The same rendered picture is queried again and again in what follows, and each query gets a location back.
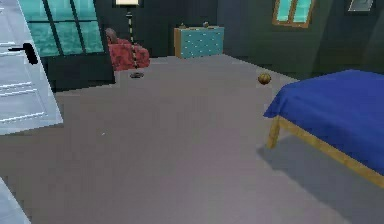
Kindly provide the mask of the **white room door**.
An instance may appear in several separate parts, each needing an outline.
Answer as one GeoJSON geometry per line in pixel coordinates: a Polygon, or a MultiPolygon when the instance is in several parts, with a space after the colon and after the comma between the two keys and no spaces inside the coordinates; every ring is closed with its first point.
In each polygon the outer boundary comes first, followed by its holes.
{"type": "Polygon", "coordinates": [[[0,0],[0,136],[62,122],[19,0],[0,0]],[[33,45],[37,64],[24,51],[9,51],[24,43],[33,45]]]}

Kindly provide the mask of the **large dark-framed window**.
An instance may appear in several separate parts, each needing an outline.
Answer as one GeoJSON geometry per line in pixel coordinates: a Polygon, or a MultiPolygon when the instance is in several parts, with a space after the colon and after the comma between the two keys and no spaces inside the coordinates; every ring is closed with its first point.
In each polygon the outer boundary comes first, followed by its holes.
{"type": "Polygon", "coordinates": [[[19,0],[54,92],[115,82],[96,0],[19,0]]]}

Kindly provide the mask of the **black striped floor lamp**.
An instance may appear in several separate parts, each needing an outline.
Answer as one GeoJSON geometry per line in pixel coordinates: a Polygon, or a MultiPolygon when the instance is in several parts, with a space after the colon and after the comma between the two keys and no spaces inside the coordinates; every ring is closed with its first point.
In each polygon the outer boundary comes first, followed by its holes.
{"type": "Polygon", "coordinates": [[[134,8],[137,8],[140,5],[141,0],[114,0],[114,1],[117,7],[125,8],[127,10],[126,18],[128,19],[129,37],[132,43],[132,56],[133,56],[134,68],[135,68],[135,71],[130,75],[130,77],[132,79],[143,78],[144,74],[142,72],[137,71],[138,64],[137,64],[136,50],[135,50],[135,37],[134,37],[133,14],[132,14],[132,10],[134,8]]]}

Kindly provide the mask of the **wooden-framed window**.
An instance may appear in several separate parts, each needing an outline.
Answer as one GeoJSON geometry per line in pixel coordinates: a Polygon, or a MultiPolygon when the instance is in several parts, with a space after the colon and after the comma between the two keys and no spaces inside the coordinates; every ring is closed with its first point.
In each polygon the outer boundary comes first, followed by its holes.
{"type": "Polygon", "coordinates": [[[316,0],[275,0],[272,24],[308,28],[316,0]]]}

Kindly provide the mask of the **grey framed wall picture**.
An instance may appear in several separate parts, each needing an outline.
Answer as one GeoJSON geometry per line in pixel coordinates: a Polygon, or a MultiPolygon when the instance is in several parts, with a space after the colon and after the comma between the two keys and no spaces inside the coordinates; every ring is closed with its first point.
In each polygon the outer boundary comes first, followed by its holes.
{"type": "Polygon", "coordinates": [[[374,0],[351,0],[349,12],[369,12],[374,0]]]}

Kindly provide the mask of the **blue bed with wooden frame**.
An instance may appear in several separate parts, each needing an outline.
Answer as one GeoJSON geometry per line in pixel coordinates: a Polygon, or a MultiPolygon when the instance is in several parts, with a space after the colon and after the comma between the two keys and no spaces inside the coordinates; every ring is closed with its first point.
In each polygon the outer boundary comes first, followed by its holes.
{"type": "Polygon", "coordinates": [[[384,74],[345,70],[283,86],[264,116],[384,188],[384,74]]]}

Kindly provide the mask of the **teal chest of drawers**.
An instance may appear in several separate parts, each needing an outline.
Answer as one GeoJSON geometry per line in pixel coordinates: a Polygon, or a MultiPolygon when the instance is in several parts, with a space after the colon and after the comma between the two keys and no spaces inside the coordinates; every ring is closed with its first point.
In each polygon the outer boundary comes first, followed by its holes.
{"type": "Polygon", "coordinates": [[[222,54],[224,31],[219,26],[175,28],[175,56],[187,59],[222,54]]]}

